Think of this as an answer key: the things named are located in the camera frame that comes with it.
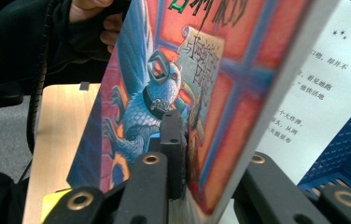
black cable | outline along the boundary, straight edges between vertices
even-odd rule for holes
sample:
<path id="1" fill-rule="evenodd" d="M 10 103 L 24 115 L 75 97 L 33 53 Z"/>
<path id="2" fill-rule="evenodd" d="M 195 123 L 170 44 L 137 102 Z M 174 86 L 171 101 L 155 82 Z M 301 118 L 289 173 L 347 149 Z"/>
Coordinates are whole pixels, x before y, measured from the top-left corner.
<path id="1" fill-rule="evenodd" d="M 41 54 L 39 55 L 37 64 L 37 75 L 35 82 L 33 83 L 33 90 L 31 92 L 31 98 L 29 103 L 29 110 L 27 116 L 27 144 L 32 154 L 34 154 L 35 147 L 35 122 L 36 115 L 39 108 L 39 102 L 44 87 L 45 76 L 48 68 L 48 51 L 49 51 L 49 40 L 51 37 L 52 25 L 53 25 L 53 11 L 56 6 L 57 0 L 49 1 L 47 14 L 45 19 L 45 26 L 42 38 Z"/>

blue plastic basket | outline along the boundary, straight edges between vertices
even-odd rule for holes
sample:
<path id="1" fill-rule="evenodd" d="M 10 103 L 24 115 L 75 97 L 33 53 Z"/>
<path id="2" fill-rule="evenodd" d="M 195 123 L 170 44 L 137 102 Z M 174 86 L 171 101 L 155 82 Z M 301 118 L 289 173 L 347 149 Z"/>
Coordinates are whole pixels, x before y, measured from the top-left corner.
<path id="1" fill-rule="evenodd" d="M 351 118 L 332 139 L 298 186 L 319 194 L 328 185 L 344 185 L 351 188 Z"/>

finger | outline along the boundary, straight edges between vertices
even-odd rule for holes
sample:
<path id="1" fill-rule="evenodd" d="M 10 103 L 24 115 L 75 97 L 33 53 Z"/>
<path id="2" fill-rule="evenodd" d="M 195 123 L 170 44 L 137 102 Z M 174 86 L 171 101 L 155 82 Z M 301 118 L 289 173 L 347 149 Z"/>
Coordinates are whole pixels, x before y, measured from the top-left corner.
<path id="1" fill-rule="evenodd" d="M 107 49 L 108 52 L 110 52 L 110 53 L 112 53 L 112 52 L 114 51 L 114 48 L 115 48 L 115 46 L 113 46 L 113 45 L 108 45 L 108 46 L 106 47 L 106 49 Z"/>
<path id="2" fill-rule="evenodd" d="M 70 7 L 71 22 L 88 20 L 110 6 L 114 0 L 73 0 Z"/>
<path id="3" fill-rule="evenodd" d="M 81 9 L 92 9 L 95 7 L 109 7 L 114 0 L 73 0 L 73 5 Z"/>
<path id="4" fill-rule="evenodd" d="M 103 26 L 107 31 L 120 31 L 122 27 L 122 13 L 107 16 L 104 19 Z"/>
<path id="5" fill-rule="evenodd" d="M 118 36 L 119 36 L 119 32 L 103 31 L 100 34 L 100 40 L 108 46 L 110 45 L 115 46 Z"/>

blue creature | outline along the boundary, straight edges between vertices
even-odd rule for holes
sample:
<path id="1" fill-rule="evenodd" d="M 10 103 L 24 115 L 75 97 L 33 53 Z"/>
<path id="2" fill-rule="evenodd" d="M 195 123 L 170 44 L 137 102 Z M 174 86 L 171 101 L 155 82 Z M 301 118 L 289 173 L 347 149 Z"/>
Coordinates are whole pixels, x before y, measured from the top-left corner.
<path id="1" fill-rule="evenodd" d="M 182 82 L 182 69 L 159 49 L 153 51 L 146 1 L 137 2 L 131 4 L 117 42 L 119 66 L 131 96 L 127 107 L 119 87 L 112 89 L 112 104 L 119 108 L 114 121 L 118 125 L 123 122 L 124 139 L 117 137 L 110 118 L 104 119 L 103 126 L 114 150 L 110 156 L 114 158 L 118 152 L 129 164 L 144 152 L 149 137 L 159 132 L 161 116 L 173 109 Z"/>

wooden table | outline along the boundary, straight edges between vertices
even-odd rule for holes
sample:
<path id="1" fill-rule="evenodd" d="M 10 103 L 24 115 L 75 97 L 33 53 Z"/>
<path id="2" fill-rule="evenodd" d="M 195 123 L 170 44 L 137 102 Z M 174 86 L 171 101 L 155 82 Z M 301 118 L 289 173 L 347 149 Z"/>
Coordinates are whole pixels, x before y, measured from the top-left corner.
<path id="1" fill-rule="evenodd" d="M 100 84 L 88 91 L 79 85 L 54 85 L 44 89 L 36 133 L 23 223 L 40 223 L 42 199 L 68 189 L 66 177 Z"/>

